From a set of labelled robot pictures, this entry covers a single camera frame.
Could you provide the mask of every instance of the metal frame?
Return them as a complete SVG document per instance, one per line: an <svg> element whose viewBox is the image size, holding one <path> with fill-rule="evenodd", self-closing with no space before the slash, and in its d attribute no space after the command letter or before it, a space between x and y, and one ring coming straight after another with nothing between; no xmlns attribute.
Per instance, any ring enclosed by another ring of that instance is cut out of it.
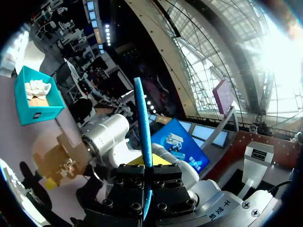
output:
<svg viewBox="0 0 303 227"><path fill-rule="evenodd" d="M213 131L213 133L208 137L207 140L205 140L204 144L200 147L202 150L211 145L214 139L219 135L219 133L223 130L224 126L227 124L227 122L232 118L234 122L234 131L238 132L239 131L239 124L238 124L238 119L236 115L236 109L234 106L232 106L227 114L225 115L224 119L220 122L217 128Z"/></svg>

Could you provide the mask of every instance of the black cable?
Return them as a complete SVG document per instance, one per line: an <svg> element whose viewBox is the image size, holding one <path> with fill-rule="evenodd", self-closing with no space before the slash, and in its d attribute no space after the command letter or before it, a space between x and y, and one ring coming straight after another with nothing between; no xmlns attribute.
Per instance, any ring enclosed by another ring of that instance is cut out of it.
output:
<svg viewBox="0 0 303 227"><path fill-rule="evenodd" d="M275 187L272 187L271 189L268 190L268 193L271 193L272 191L274 191L275 189L285 185L285 184L289 184L289 183L292 183L293 181L285 181L283 183L280 183L278 185L276 185Z"/></svg>
<svg viewBox="0 0 303 227"><path fill-rule="evenodd" d="M229 80L231 81L231 84L232 84L232 88L233 88L233 90L234 90L234 92L235 92L235 95L236 95L236 98L237 98L237 101L238 101L238 104L239 104L239 108L240 108L240 114L241 114L241 119L242 119L242 125L243 125L243 127L245 127L245 124L244 124L244 120L243 120L243 115L242 115L242 110L241 110L241 105L240 105L240 102L239 102L239 98L238 98L238 96L237 96L237 92L236 92L236 89L235 89L235 86L234 86L234 84L233 84L233 82L232 82L232 79L231 79L231 77L230 77L230 75L229 75L229 72L227 71L227 68L226 68L226 66L225 66L225 64L223 63L223 61L222 61L222 59L221 59L221 57L220 57L220 55L219 55L219 53L217 52L217 50L214 48L214 46L213 46L213 44L209 41L209 39L206 37L206 35L201 31L201 29L185 14L185 13L183 13L182 12L182 10L180 10L178 7L176 7L174 4L172 4L172 3L170 3L168 0L165 0L167 3L169 3L170 5L172 5L173 7L175 7L177 10L179 10L184 16L186 16L186 18L189 20L189 21L191 21L192 22L192 24L193 25L195 25L196 26L196 28L202 33L202 35L205 37L205 39L207 39L207 41L209 42L209 44L212 46L212 48L214 49L214 51L215 51L215 53L218 55L218 57L219 57L219 59L220 59L220 62L222 63L222 65L223 65L223 67L224 67L224 69L225 69L225 71L226 71L226 73L227 73L227 76L229 77Z"/></svg>

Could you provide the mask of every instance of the screen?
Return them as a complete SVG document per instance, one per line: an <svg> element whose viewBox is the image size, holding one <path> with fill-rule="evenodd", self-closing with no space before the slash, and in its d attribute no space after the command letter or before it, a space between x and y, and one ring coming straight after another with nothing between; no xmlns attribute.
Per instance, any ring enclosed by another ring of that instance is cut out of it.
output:
<svg viewBox="0 0 303 227"><path fill-rule="evenodd" d="M195 138L195 137L192 137L192 138L193 138L194 142L196 142L196 144L197 144L199 147L201 147L202 144L204 144L204 141L203 141L203 140L199 140L199 139L197 139L197 138Z"/></svg>
<svg viewBox="0 0 303 227"><path fill-rule="evenodd" d="M87 9L88 9L88 10L94 10L94 9L95 9L94 1L89 1L89 2L87 3Z"/></svg>
<svg viewBox="0 0 303 227"><path fill-rule="evenodd" d="M213 133L214 129L207 128L204 126L196 125L194 131L192 133L193 136L196 136L200 139L207 140L208 137ZM222 131L219 135L214 139L213 144L223 147L226 141L228 133Z"/></svg>
<svg viewBox="0 0 303 227"><path fill-rule="evenodd" d="M168 122L151 137L152 143L162 145L177 159L189 163L200 173L209 163L209 159L200 149L200 141L195 142L177 119Z"/></svg>
<svg viewBox="0 0 303 227"><path fill-rule="evenodd" d="M97 24L97 21L96 21L96 20L92 20L92 21L91 21L91 25L92 25L93 27L98 27L98 24Z"/></svg>
<svg viewBox="0 0 303 227"><path fill-rule="evenodd" d="M96 19L96 14L95 14L94 11L93 11L93 12L89 12L89 18L90 18L91 20Z"/></svg>
<svg viewBox="0 0 303 227"><path fill-rule="evenodd" d="M153 114L152 114L152 115L150 116L150 119L153 120L153 121L156 120L156 118L157 118L156 115L153 115Z"/></svg>
<svg viewBox="0 0 303 227"><path fill-rule="evenodd" d="M181 122L181 121L179 121L179 122L183 126L183 128L188 132L190 129L191 123Z"/></svg>

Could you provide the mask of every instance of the blue foam stick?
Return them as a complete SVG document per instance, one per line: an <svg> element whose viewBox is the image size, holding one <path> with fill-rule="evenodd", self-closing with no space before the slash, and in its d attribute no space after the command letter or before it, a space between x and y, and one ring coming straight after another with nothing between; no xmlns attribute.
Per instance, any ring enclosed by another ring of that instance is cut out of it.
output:
<svg viewBox="0 0 303 227"><path fill-rule="evenodd" d="M151 133L150 133L150 125L148 120L144 93L143 93L143 88L140 78L134 79L134 90L135 90L136 107L138 112L138 124L139 124L139 131L141 137L143 161L146 168L151 168L152 167ZM150 207L151 200L152 200L152 190L151 187L147 185L143 220L145 220L147 216L147 212Z"/></svg>

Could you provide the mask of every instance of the monitor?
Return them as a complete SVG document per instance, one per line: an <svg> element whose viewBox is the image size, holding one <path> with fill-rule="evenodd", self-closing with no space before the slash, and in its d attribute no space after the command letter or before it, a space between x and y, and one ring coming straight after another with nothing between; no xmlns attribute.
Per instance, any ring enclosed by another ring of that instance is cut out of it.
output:
<svg viewBox="0 0 303 227"><path fill-rule="evenodd" d="M96 19L96 13L95 13L95 11L89 12L89 18L90 18L91 20Z"/></svg>
<svg viewBox="0 0 303 227"><path fill-rule="evenodd" d="M97 21L96 21L96 20L92 20L92 21L91 21L91 25L92 25L93 27L98 27L98 24L97 24Z"/></svg>
<svg viewBox="0 0 303 227"><path fill-rule="evenodd" d="M88 9L89 11L95 9L94 1L89 1L89 2L87 3L87 9Z"/></svg>

